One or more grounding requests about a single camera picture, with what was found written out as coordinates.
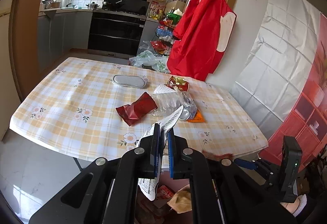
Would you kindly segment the person's right hand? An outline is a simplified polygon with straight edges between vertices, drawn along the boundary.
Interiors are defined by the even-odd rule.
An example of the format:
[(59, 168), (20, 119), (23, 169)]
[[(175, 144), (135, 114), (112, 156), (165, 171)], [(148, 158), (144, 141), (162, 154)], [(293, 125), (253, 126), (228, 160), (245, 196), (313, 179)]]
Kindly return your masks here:
[(307, 204), (307, 196), (300, 195), (296, 198), (295, 202), (293, 203), (281, 202), (280, 204), (286, 210), (288, 210), (294, 217), (296, 217), (302, 212), (303, 208)]

